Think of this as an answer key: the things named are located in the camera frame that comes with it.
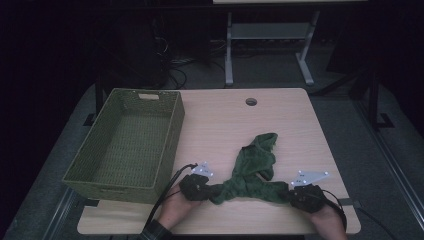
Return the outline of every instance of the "human hand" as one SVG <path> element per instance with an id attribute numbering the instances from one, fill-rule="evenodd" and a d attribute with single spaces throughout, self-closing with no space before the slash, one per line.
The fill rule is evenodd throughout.
<path id="1" fill-rule="evenodd" d="M 336 210 L 327 204 L 315 213 L 303 212 L 315 225 L 318 234 L 326 240 L 347 240 L 342 219 Z"/>
<path id="2" fill-rule="evenodd" d="M 169 190 L 168 197 L 162 203 L 162 210 L 158 222 L 168 230 L 180 223 L 194 208 L 200 206 L 201 201 L 189 201 L 180 192 L 180 184 Z"/>

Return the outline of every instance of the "gray carpet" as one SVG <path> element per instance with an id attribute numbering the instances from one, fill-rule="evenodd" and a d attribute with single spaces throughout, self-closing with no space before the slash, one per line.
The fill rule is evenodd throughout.
<path id="1" fill-rule="evenodd" d="M 316 84 L 306 87 L 295 62 L 294 50 L 289 49 L 281 54 L 235 58 L 233 88 L 301 87 L 313 92 L 343 76 L 325 71 L 332 48 L 314 46 L 307 62 Z M 222 57 L 214 59 L 221 66 L 223 60 Z M 187 75 L 186 89 L 223 88 L 225 75 L 218 65 L 194 63 L 179 68 Z M 179 82 L 183 81 L 182 74 L 173 73 Z M 326 97 L 311 98 L 349 195 L 353 200 L 359 201 L 363 209 L 379 219 L 398 239 L 424 239 L 424 232 L 394 180 L 384 154 L 374 141 L 373 132 L 368 130 L 356 103 L 347 97 L 350 86 L 351 84 L 346 84 Z M 171 81 L 164 87 L 173 88 Z M 94 97 L 94 88 L 91 87 L 75 108 L 5 239 L 43 239 L 62 196 L 69 193 L 65 191 L 61 178 L 89 130 L 83 124 L 86 117 L 95 112 Z M 381 112 L 387 113 L 395 124 L 395 128 L 382 129 L 380 134 L 399 160 L 411 184 L 422 195 L 423 139 L 399 110 L 394 97 L 384 88 L 381 88 L 379 103 Z M 63 221 L 55 225 L 57 228 L 54 231 L 50 228 L 51 238 L 45 239 L 110 239 L 110 236 L 83 236 L 77 232 L 76 225 L 83 202 L 82 197 L 75 195 L 70 209 L 64 211 Z M 390 239 L 367 216 L 358 212 L 358 217 L 362 230 L 349 236 L 349 239 Z M 127 239 L 127 236 L 114 236 L 113 239 Z M 320 238 L 307 236 L 306 239 Z"/>

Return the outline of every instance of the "green cloth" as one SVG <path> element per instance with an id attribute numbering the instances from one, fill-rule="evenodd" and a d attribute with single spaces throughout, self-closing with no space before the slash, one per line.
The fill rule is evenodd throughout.
<path id="1" fill-rule="evenodd" d="M 287 183 L 265 182 L 274 177 L 272 165 L 275 163 L 275 156 L 271 150 L 277 137 L 276 133 L 258 135 L 249 146 L 243 147 L 237 156 L 231 179 L 223 184 L 210 186 L 214 194 L 209 200 L 214 204 L 221 204 L 235 197 L 250 197 L 287 203 Z"/>

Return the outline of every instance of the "green plastic basket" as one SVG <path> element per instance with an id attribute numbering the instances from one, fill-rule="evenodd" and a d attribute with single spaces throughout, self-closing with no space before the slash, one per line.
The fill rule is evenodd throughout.
<path id="1" fill-rule="evenodd" d="M 114 89 L 63 182 L 86 198 L 155 203 L 171 177 L 184 115 L 179 92 Z"/>

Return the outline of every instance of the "table grommet hole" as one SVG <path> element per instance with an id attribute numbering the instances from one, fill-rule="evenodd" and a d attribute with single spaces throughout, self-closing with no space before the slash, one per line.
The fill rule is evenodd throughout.
<path id="1" fill-rule="evenodd" d="M 246 104 L 249 106 L 255 106 L 256 104 L 258 104 L 258 101 L 254 98 L 248 98 L 246 99 Z"/>

